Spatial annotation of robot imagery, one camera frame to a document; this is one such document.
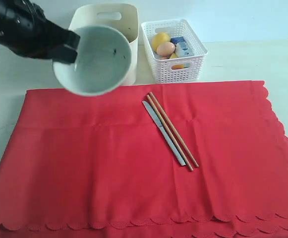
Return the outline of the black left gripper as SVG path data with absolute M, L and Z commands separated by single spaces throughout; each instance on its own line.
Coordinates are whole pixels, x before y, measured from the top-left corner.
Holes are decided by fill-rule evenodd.
M 80 36 L 45 18 L 18 16 L 7 40 L 8 48 L 19 56 L 73 64 Z

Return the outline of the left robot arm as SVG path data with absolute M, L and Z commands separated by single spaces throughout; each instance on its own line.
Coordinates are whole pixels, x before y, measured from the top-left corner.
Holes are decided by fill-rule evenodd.
M 29 0 L 0 0 L 0 45 L 16 55 L 75 63 L 80 36 L 49 21 Z

